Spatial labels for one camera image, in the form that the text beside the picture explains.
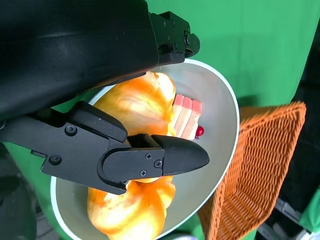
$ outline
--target bowl rim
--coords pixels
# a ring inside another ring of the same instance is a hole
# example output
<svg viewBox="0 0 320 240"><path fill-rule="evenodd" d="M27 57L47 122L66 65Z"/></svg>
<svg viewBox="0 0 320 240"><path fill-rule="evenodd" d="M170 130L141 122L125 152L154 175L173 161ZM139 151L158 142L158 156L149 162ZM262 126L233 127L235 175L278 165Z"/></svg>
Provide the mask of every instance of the bowl rim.
<svg viewBox="0 0 320 240"><path fill-rule="evenodd" d="M213 188L213 190L210 192L210 194L204 199L204 201L195 209L195 211L193 211L188 217L186 217L183 221L181 221L179 224L177 224L176 226L172 227L171 229L169 229L168 231L160 234L159 236L156 237L156 239L162 238L165 235L171 233L173 230L175 230L176 228L178 228L179 226L181 226L182 224L184 224L191 216L193 216L206 202L207 200L212 196L212 194L214 194L216 188L218 187L218 185L221 183L223 177L225 176L225 174L227 173L227 170L229 169L229 166L231 164L232 158L235 154L236 151L236 146L237 146L237 142L238 142L238 136L239 136L239 128L240 128L240 115L239 115L239 108L238 108L238 102L237 102L237 98L236 95L233 91L233 89L231 88L229 82L225 79L225 77L218 72L216 69L214 69L213 67L209 66L208 64L198 61L198 60L194 60L194 59L185 59L184 63L186 64L194 64L197 66L200 66L204 69L209 70L210 72L214 73L215 75L217 75L225 84L225 86L228 88L233 102L234 102L234 107L235 107L235 111L236 111L236 136L235 136L235 141L234 141L234 146L232 149L232 153L230 156L230 159L228 161L228 164L221 176L221 178L219 179L217 185ZM93 105L96 103L96 101L98 101L98 99L100 99L110 88L112 88L113 86L106 86L103 89L101 89L90 101L89 104ZM61 228L64 230L64 232L71 237L73 240L83 240L81 238L79 238L75 233L73 233L68 226L65 224L59 209L58 209L58 203L57 203L57 196L56 196L56 186L57 186L57 178L55 176L51 177L51 182L50 182L50 198L51 198L51 205L53 208L53 213L55 215L56 220L58 221L59 225L61 226Z"/></svg>

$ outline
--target table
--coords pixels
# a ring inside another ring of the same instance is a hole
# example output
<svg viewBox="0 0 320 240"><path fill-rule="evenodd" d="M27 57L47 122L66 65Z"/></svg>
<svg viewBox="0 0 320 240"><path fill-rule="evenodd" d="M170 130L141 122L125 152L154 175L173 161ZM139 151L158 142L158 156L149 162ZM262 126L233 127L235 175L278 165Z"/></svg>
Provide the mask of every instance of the table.
<svg viewBox="0 0 320 240"><path fill-rule="evenodd" d="M241 104L266 106L291 101L319 21L319 0L147 2L150 12L172 11L190 23L201 44L194 59L221 72ZM80 97L56 109L66 112ZM42 160L29 149L11 143L5 146L34 187L48 221L63 239L69 239L54 216L50 177L40 173Z"/></svg>

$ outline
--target red berry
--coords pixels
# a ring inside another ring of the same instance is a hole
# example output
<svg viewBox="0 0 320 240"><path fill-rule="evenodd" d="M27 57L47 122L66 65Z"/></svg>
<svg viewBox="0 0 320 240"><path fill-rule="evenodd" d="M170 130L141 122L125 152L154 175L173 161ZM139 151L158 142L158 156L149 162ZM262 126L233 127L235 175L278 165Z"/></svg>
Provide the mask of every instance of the red berry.
<svg viewBox="0 0 320 240"><path fill-rule="evenodd" d="M198 128L196 129L195 135L200 137L205 133L205 129L203 128L203 126L198 126Z"/></svg>

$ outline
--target basket weave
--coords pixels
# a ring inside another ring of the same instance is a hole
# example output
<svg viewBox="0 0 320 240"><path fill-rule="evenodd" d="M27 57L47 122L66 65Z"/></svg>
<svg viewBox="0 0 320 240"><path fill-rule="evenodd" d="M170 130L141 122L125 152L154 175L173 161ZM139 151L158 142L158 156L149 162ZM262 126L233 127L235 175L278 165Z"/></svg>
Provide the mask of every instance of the basket weave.
<svg viewBox="0 0 320 240"><path fill-rule="evenodd" d="M244 107L230 167L198 211L206 240L240 239L271 214L288 171L306 106Z"/></svg>

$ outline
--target black screw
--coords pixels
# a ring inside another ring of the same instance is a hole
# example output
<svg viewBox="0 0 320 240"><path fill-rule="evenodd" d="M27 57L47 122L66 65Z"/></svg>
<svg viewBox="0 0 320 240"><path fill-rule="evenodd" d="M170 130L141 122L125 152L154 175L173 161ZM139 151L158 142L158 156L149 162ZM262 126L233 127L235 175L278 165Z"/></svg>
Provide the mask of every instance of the black screw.
<svg viewBox="0 0 320 240"><path fill-rule="evenodd" d="M49 163L51 165L59 165L61 163L62 159L59 155L52 155L50 158L49 158Z"/></svg>
<svg viewBox="0 0 320 240"><path fill-rule="evenodd" d="M76 135L77 131L78 131L77 127L73 126L73 125L68 125L64 129L65 134L68 135L69 137L72 137L72 136Z"/></svg>
<svg viewBox="0 0 320 240"><path fill-rule="evenodd" d="M0 130L4 129L6 126L6 120L0 121Z"/></svg>
<svg viewBox="0 0 320 240"><path fill-rule="evenodd" d="M190 38L189 38L189 35L185 35L185 45L189 45L190 44Z"/></svg>
<svg viewBox="0 0 320 240"><path fill-rule="evenodd" d="M154 167L156 169L160 169L162 167L162 161L161 160L157 160L154 162Z"/></svg>
<svg viewBox="0 0 320 240"><path fill-rule="evenodd" d="M141 170L140 176L144 177L145 175L147 175L147 171L146 170Z"/></svg>
<svg viewBox="0 0 320 240"><path fill-rule="evenodd" d="M145 155L145 159L152 159L152 154L149 152Z"/></svg>

